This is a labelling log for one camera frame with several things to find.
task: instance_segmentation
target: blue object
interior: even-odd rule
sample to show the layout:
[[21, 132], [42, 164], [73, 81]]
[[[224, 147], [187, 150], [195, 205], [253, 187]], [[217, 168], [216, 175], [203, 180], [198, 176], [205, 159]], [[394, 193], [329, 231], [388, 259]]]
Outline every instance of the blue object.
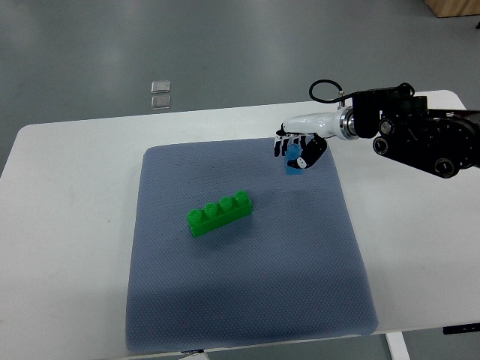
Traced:
[[295, 169], [294, 167], [288, 166], [287, 161], [297, 160], [302, 154], [302, 148], [299, 144], [290, 144], [285, 151], [285, 171], [287, 175], [300, 175], [303, 173], [303, 169]]
[[[367, 335], [377, 316], [329, 150], [299, 181], [273, 139], [150, 148], [127, 295], [133, 352]], [[253, 214], [192, 238], [190, 210], [238, 189]]]

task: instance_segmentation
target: blue mat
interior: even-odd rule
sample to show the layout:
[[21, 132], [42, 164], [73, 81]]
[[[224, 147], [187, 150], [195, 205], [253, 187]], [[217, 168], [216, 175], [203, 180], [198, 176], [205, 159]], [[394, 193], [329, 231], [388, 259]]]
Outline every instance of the blue mat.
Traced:
[[[186, 215], [237, 190], [253, 214], [193, 238]], [[329, 150], [285, 175], [273, 139], [150, 148], [127, 297], [134, 352], [367, 335], [368, 279]]]

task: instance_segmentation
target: white table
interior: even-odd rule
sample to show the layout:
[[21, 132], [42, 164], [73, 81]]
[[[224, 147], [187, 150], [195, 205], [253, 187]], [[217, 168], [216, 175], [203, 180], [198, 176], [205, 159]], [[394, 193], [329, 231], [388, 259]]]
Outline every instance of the white table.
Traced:
[[[450, 91], [426, 95], [431, 108], [463, 109]], [[272, 137], [291, 116], [335, 107], [285, 103], [24, 127], [0, 178], [1, 357], [128, 355], [125, 302], [146, 149]], [[443, 180], [375, 155], [371, 140], [329, 145], [377, 332], [480, 322], [480, 170]]]

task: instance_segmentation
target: robotic arm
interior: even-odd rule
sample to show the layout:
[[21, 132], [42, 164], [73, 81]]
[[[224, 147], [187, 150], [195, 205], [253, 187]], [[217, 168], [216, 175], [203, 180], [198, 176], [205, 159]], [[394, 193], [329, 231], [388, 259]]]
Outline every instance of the robotic arm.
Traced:
[[[337, 86], [340, 97], [323, 100], [313, 95], [320, 83]], [[337, 112], [297, 116], [286, 120], [275, 137], [274, 155], [285, 154], [289, 142], [300, 143], [301, 155], [287, 164], [306, 169], [327, 148], [326, 138], [373, 140], [373, 150], [385, 158], [448, 179], [462, 169], [480, 167], [480, 111], [428, 109], [425, 96], [415, 96], [410, 84], [344, 95], [336, 82], [321, 79], [309, 90], [321, 103], [339, 102]], [[352, 98], [352, 106], [344, 101]], [[307, 136], [312, 137], [306, 143]]]

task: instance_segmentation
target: concrete floor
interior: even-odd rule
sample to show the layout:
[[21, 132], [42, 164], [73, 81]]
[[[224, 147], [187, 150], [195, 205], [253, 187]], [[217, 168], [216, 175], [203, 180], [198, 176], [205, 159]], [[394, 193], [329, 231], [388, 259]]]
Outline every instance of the concrete floor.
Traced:
[[[25, 125], [152, 113], [152, 80], [171, 81], [172, 112], [307, 101], [319, 78], [448, 89], [480, 109], [479, 20], [422, 0], [0, 0], [0, 170]], [[478, 333], [405, 338], [412, 359], [479, 358]], [[211, 357], [390, 359], [383, 336]]]

